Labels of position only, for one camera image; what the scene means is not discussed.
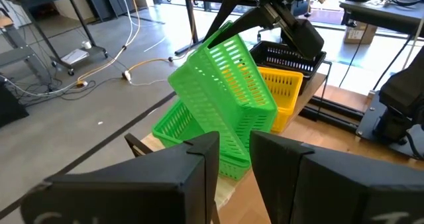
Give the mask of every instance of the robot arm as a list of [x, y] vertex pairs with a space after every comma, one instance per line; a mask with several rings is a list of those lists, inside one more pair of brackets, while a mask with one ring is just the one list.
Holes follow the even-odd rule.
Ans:
[[[218, 15], [205, 39], [208, 39], [224, 23], [240, 0], [224, 0]], [[273, 28], [278, 24], [284, 32], [284, 41], [304, 58], [313, 59], [321, 51], [324, 40], [313, 28], [312, 24], [305, 19], [296, 19], [285, 3], [294, 0], [256, 0], [258, 6], [249, 10], [237, 19], [233, 26], [218, 36], [209, 47], [214, 47], [226, 39], [243, 32], [247, 29], [261, 26]]]

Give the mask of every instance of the cardboard box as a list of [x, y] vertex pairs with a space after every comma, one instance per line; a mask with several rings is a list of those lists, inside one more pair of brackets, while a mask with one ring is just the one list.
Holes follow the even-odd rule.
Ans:
[[362, 39], [361, 44], [371, 44], [374, 36], [376, 35], [377, 26], [368, 25], [368, 28], [365, 31], [366, 23], [356, 22], [356, 28], [346, 28], [346, 32], [344, 34], [344, 43], [349, 44], [358, 44], [362, 35], [364, 38]]

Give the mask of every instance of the concrete floor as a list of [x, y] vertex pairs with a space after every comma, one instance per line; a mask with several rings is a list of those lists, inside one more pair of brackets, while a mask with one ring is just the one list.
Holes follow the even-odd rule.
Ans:
[[[143, 10], [139, 14], [144, 18], [163, 21], [166, 24], [151, 26], [154, 23], [142, 21], [142, 26], [145, 27], [141, 28], [137, 39], [119, 58], [119, 62], [123, 65], [129, 67], [144, 60], [157, 57], [167, 58], [176, 49], [189, 42], [190, 30], [184, 7], [161, 5]], [[214, 14], [196, 11], [195, 16], [198, 22], [202, 21], [201, 24], [198, 24], [199, 34], [205, 34], [212, 23]], [[61, 29], [52, 28], [55, 31], [50, 30], [49, 36], [60, 34], [68, 27], [72, 28], [73, 26], [75, 25], [70, 23], [68, 26], [62, 26]], [[120, 17], [106, 23], [91, 25], [89, 29], [98, 45], [105, 47], [110, 55], [115, 55], [119, 51], [130, 32], [128, 17]], [[256, 43], [256, 30], [242, 34], [249, 46]], [[50, 39], [59, 55], [63, 56], [80, 46], [81, 42], [85, 40], [80, 31], [74, 29]], [[331, 32], [329, 34], [330, 32], [321, 29], [320, 32], [324, 35], [324, 38], [326, 36], [333, 38], [327, 40], [325, 45], [325, 50], [329, 53], [331, 60], [338, 60], [341, 57], [339, 54], [342, 54], [342, 57], [353, 54], [354, 46], [344, 46], [342, 51], [340, 49], [343, 33]], [[272, 40], [278, 34], [279, 31], [266, 32], [262, 38]], [[163, 38], [165, 38], [163, 42], [151, 48], [152, 45], [160, 42]], [[33, 37], [28, 38], [29, 44], [34, 41]], [[386, 47], [390, 47], [390, 51], [401, 46], [400, 40], [392, 40], [393, 46], [387, 44], [386, 40]], [[44, 42], [41, 42], [40, 46], [48, 51]], [[42, 57], [42, 49], [37, 43], [32, 44], [31, 47]], [[0, 38], [0, 52], [8, 49], [10, 48], [4, 39]], [[358, 57], [367, 58], [369, 55], [366, 51], [360, 50]], [[43, 59], [48, 62], [48, 58], [46, 55], [44, 56]], [[384, 62], [391, 60], [385, 56], [379, 57], [376, 59], [381, 59]], [[364, 61], [363, 64], [367, 64], [368, 60], [362, 59], [362, 61]], [[57, 78], [64, 81], [64, 85], [70, 84], [78, 76], [104, 63], [104, 57], [99, 55], [76, 69], [75, 77], [69, 77], [66, 70], [62, 69], [58, 72]], [[146, 64], [133, 72], [133, 80], [136, 83], [149, 83], [154, 80], [166, 79], [181, 63], [181, 61], [177, 61], [175, 64], [165, 62]], [[384, 69], [386, 64], [378, 66], [378, 68], [373, 67], [373, 69]], [[54, 69], [50, 67], [49, 63], [48, 66], [50, 71], [54, 73]], [[124, 70], [122, 65], [115, 64], [87, 80], [95, 80], [99, 84], [109, 78], [119, 78]], [[336, 64], [330, 82], [334, 84], [339, 82], [340, 76], [345, 70], [345, 65]], [[6, 76], [18, 78], [20, 82], [35, 82], [35, 78], [23, 64], [9, 66], [0, 72], [3, 72]], [[373, 79], [380, 75], [378, 72], [372, 73]], [[355, 87], [355, 79], [361, 74], [358, 72], [353, 74], [356, 74], [356, 77], [346, 79], [346, 84], [350, 84], [349, 86], [353, 84]], [[43, 178], [74, 161], [170, 92], [172, 92], [172, 88], [167, 82], [135, 87], [122, 80], [113, 80], [99, 86], [93, 93], [77, 101], [53, 99], [29, 107], [29, 117], [0, 129], [0, 209], [20, 198]], [[159, 120], [171, 104], [172, 101], [167, 102], [128, 132], [136, 137], [144, 137], [151, 132], [152, 125]], [[127, 147], [124, 138], [119, 137], [71, 172], [89, 172], [132, 157], [133, 154]], [[6, 223], [22, 223], [19, 211], [16, 210], [0, 220], [0, 224]]]

